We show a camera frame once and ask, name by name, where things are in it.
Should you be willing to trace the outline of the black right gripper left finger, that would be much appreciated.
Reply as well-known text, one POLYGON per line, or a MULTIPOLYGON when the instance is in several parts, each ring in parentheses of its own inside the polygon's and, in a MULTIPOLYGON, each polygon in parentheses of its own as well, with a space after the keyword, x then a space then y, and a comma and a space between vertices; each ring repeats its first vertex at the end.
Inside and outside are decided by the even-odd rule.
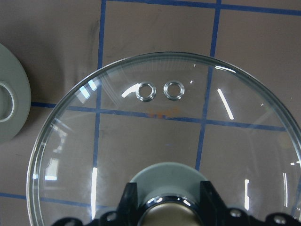
POLYGON ((134 226, 137 224, 137 183, 127 183, 115 210, 93 219, 88 226, 134 226))

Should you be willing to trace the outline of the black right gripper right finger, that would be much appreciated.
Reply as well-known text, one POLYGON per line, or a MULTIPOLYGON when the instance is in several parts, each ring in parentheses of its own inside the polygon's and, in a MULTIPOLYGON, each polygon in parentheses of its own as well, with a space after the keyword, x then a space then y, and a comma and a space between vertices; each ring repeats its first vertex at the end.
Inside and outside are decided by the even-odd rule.
POLYGON ((269 214, 264 221, 261 221, 239 208, 228 208, 210 181, 201 181, 199 192, 199 217, 205 226, 299 226, 301 224, 294 217, 281 212, 269 214))

